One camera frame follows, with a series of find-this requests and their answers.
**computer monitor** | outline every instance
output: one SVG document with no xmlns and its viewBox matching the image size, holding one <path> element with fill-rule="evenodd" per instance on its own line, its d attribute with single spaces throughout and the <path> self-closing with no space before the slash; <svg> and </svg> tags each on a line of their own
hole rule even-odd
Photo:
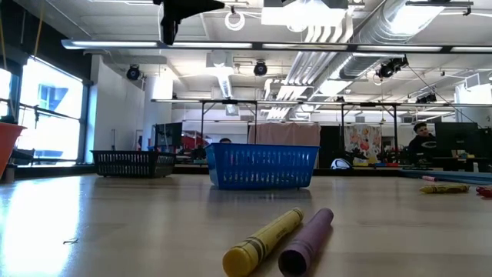
<svg viewBox="0 0 492 277">
<path fill-rule="evenodd" d="M 464 150 L 477 153 L 480 136 L 477 123 L 437 122 L 435 123 L 438 151 Z"/>
<path fill-rule="evenodd" d="M 167 123 L 156 125 L 157 146 L 181 146 L 181 136 L 183 132 L 183 123 Z"/>
</svg>

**crayon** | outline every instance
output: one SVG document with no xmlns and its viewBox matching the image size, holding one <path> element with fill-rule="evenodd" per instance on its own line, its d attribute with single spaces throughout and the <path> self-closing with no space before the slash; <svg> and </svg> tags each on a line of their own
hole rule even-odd
<svg viewBox="0 0 492 277">
<path fill-rule="evenodd" d="M 222 259 L 225 274 L 229 277 L 248 276 L 282 237 L 299 226 L 303 217 L 303 212 L 294 208 L 233 246 Z"/>
<path fill-rule="evenodd" d="M 421 188 L 423 193 L 459 193 L 468 192 L 469 185 L 426 185 Z"/>
<path fill-rule="evenodd" d="M 331 229 L 333 212 L 322 208 L 306 224 L 278 258 L 284 276 L 303 276 L 310 268 Z"/>
<path fill-rule="evenodd" d="M 481 193 L 482 191 L 484 190 L 491 190 L 492 187 L 482 187 L 482 186 L 478 186 L 475 190 L 478 192 L 478 193 Z"/>
<path fill-rule="evenodd" d="M 426 180 L 426 181 L 437 182 L 437 178 L 436 178 L 436 177 L 431 177 L 431 176 L 422 176 L 422 179 L 423 179 L 423 180 Z"/>
</svg>

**metal pole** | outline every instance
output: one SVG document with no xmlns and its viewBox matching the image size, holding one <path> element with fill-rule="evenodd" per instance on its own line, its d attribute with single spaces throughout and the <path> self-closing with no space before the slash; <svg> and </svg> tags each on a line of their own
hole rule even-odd
<svg viewBox="0 0 492 277">
<path fill-rule="evenodd" d="M 345 115 L 344 104 L 341 105 L 341 147 L 342 151 L 345 151 Z"/>
<path fill-rule="evenodd" d="M 394 128 L 394 149 L 397 153 L 397 162 L 400 161 L 400 150 L 398 149 L 398 130 L 397 130 L 397 106 L 393 105 L 393 128 Z"/>
<path fill-rule="evenodd" d="M 201 103 L 201 131 L 200 131 L 200 135 L 201 135 L 201 146 L 203 146 L 203 141 L 205 139 L 205 136 L 203 135 L 203 118 L 205 116 L 205 102 L 202 102 Z"/>
<path fill-rule="evenodd" d="M 258 103 L 254 104 L 254 143 L 256 144 L 256 138 L 258 137 Z"/>
</svg>

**purple crayon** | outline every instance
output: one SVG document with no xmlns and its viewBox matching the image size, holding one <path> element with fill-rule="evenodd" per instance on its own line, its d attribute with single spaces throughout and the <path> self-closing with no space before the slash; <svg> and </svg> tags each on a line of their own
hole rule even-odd
<svg viewBox="0 0 492 277">
<path fill-rule="evenodd" d="M 287 245 L 278 258 L 278 267 L 284 276 L 304 275 L 331 229 L 333 212 L 322 208 Z"/>
</svg>

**yellow crayon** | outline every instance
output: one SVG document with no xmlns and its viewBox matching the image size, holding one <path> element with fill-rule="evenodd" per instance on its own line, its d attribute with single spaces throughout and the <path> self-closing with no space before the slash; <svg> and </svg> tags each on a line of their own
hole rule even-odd
<svg viewBox="0 0 492 277">
<path fill-rule="evenodd" d="M 459 193 L 468 192 L 469 185 L 426 185 L 421 188 L 423 193 Z"/>
<path fill-rule="evenodd" d="M 301 209 L 294 208 L 229 249 L 222 259 L 225 273 L 229 277 L 248 276 L 284 235 L 296 229 L 303 217 Z"/>
</svg>

